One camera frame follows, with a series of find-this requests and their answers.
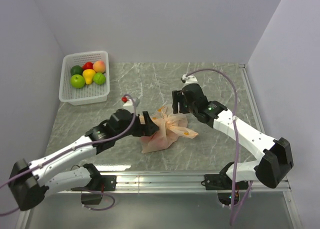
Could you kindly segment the translucent orange plastic bag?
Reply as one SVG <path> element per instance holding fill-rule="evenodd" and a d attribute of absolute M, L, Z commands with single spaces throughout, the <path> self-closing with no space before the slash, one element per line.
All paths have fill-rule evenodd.
<path fill-rule="evenodd" d="M 168 149 L 180 137 L 193 139 L 198 133 L 188 128 L 186 115 L 173 113 L 170 105 L 157 109 L 151 120 L 159 127 L 152 136 L 140 138 L 142 153 L 151 153 Z"/>

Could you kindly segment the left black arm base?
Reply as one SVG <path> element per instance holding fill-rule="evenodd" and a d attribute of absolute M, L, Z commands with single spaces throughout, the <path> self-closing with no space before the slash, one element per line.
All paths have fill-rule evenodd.
<path fill-rule="evenodd" d="M 71 189 L 72 192 L 80 192 L 80 201 L 84 208 L 91 211 L 106 211 L 111 209 L 116 204 L 114 196 L 108 192 L 113 192 L 116 189 L 117 177 L 115 175 L 103 175 L 98 179 L 92 179 L 85 187 L 74 187 Z M 97 208 L 103 199 L 110 199 L 110 205 L 104 208 Z"/>

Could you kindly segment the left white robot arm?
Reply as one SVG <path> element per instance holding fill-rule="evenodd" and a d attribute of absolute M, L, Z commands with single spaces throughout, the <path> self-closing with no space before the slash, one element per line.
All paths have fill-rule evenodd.
<path fill-rule="evenodd" d="M 28 211 L 45 197 L 68 189 L 101 191 L 102 175 L 92 163 L 74 171 L 68 168 L 112 148 L 116 141 L 126 136 L 149 137 L 157 131 L 159 127 L 147 111 L 139 115 L 118 109 L 72 144 L 31 162 L 17 161 L 7 184 L 18 209 Z"/>

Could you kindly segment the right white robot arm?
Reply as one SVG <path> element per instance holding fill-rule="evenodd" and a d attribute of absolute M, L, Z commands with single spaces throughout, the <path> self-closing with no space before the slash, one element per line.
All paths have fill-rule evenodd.
<path fill-rule="evenodd" d="M 197 83 L 172 91 L 175 114 L 191 113 L 197 120 L 238 141 L 255 158 L 254 161 L 228 163 L 219 173 L 217 186 L 231 189 L 237 182 L 260 181 L 275 189 L 293 168 L 293 156 L 288 140 L 275 139 L 234 117 L 232 111 L 218 101 L 209 101 Z"/>

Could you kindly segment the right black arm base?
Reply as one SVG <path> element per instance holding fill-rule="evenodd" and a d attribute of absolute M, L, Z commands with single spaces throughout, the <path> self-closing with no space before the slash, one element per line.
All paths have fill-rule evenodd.
<path fill-rule="evenodd" d="M 232 190 L 232 181 L 228 176 L 223 176 L 220 174 L 205 174 L 204 180 L 201 181 L 200 184 L 205 187 L 207 191 L 217 191 L 218 201 L 223 207 L 231 207 L 232 193 L 221 192 Z"/>

